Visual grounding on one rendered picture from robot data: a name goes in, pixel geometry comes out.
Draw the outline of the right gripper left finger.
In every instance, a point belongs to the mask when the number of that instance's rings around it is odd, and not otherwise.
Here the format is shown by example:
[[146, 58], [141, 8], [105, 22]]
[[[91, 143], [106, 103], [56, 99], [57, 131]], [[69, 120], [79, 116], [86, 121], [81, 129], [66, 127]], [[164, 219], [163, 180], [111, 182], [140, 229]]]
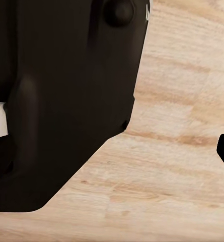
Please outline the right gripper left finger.
[[0, 180], [16, 154], [17, 146], [13, 134], [0, 137]]

